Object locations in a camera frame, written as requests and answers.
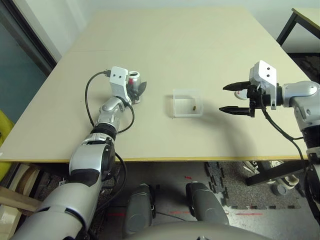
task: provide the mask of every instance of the beige tabletop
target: beige tabletop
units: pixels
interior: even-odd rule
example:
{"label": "beige tabletop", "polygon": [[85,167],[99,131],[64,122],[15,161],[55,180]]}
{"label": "beige tabletop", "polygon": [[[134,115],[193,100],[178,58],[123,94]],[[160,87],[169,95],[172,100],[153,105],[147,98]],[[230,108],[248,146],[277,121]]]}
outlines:
{"label": "beige tabletop", "polygon": [[292,11],[320,30],[320,8],[294,7]]}
{"label": "beige tabletop", "polygon": [[[206,7],[101,11],[59,61],[0,148],[1,161],[68,162],[91,131],[84,92],[96,72],[119,66],[147,81],[135,122],[116,137],[126,161],[232,161],[298,159],[295,147],[256,111],[235,116],[223,106],[248,107],[223,86],[249,79],[264,60],[278,82],[309,80],[267,31],[243,8]],[[198,89],[200,118],[173,118],[174,89]],[[97,119],[111,96],[109,79],[98,76],[88,93]],[[274,121],[300,137],[292,108],[268,109]],[[126,111],[120,128],[131,121]],[[302,152],[303,140],[297,142]]]}

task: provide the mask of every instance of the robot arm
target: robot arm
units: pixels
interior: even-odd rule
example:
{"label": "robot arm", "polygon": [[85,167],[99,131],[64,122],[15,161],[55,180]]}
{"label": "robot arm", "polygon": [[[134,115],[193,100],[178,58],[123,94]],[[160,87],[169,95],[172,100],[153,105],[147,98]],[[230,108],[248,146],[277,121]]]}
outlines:
{"label": "robot arm", "polygon": [[[247,98],[249,98],[248,108],[238,106],[220,108],[228,114],[247,115],[254,118],[255,110],[265,106],[270,106],[271,110],[275,110],[280,105],[294,109],[295,119],[307,146],[306,153],[309,160],[305,178],[307,180],[306,195],[308,196],[310,191],[312,201],[320,204],[320,84],[300,81],[284,84],[281,87],[277,84],[276,69],[261,60],[251,68],[249,81],[232,83],[223,89],[229,91],[247,89]],[[310,202],[310,199],[308,202],[311,209],[314,208],[315,204]],[[315,217],[319,221],[318,209],[316,214],[317,217]]]}
{"label": "robot arm", "polygon": [[131,105],[127,95],[128,70],[113,67],[112,95],[100,108],[90,134],[73,152],[69,182],[56,188],[15,233],[13,240],[75,239],[89,229],[103,181],[111,179],[115,166],[115,140],[120,118]]}

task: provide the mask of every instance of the can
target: can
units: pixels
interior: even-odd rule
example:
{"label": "can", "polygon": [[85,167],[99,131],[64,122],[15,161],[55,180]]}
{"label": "can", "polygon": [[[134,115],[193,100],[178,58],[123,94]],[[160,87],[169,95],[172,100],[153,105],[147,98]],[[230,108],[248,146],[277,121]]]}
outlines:
{"label": "can", "polygon": [[[138,71],[130,71],[129,72],[129,80],[128,84],[132,85],[132,89],[134,92],[138,93],[139,85],[141,84],[140,73]],[[133,99],[132,104],[138,104],[141,101],[141,96],[139,100]]]}

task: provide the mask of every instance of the wall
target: wall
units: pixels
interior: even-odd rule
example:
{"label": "wall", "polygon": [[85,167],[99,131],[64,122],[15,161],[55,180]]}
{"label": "wall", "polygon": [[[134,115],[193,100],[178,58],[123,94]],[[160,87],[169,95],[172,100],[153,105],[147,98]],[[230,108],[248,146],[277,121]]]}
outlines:
{"label": "wall", "polygon": [[[85,28],[96,10],[243,6],[276,39],[291,8],[320,8],[319,0],[15,0],[42,41],[59,60]],[[283,49],[288,53],[320,52],[320,40],[296,25]]]}
{"label": "wall", "polygon": [[15,0],[56,61],[86,27],[93,5],[88,0]]}

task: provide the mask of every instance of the black table leg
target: black table leg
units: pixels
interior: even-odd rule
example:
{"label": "black table leg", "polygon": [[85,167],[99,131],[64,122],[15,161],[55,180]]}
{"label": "black table leg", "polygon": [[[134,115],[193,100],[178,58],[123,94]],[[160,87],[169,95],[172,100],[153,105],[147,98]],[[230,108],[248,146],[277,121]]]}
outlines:
{"label": "black table leg", "polygon": [[280,44],[280,46],[282,46],[282,44],[284,44],[284,42],[287,39],[287,37],[289,36],[290,32],[292,31],[292,29],[296,25],[296,23],[297,23],[296,22],[296,17],[297,16],[298,15],[296,13],[292,13],[292,15],[289,18],[288,22],[286,23],[286,25],[284,26],[284,28],[280,32],[278,38],[276,39],[276,41],[278,42],[278,44]]}
{"label": "black table leg", "polygon": [[[307,167],[309,162],[305,160],[304,164]],[[272,179],[283,178],[287,175],[293,174],[303,168],[304,165],[301,161],[286,161],[279,166],[261,170],[259,174],[246,178],[245,183],[247,186],[266,183]]]}
{"label": "black table leg", "polygon": [[320,29],[316,28],[315,26],[311,25],[310,22],[304,20],[299,15],[296,16],[294,19],[295,22],[300,24],[302,27],[307,29],[310,33],[312,33],[314,36],[316,36],[318,39],[320,39]]}

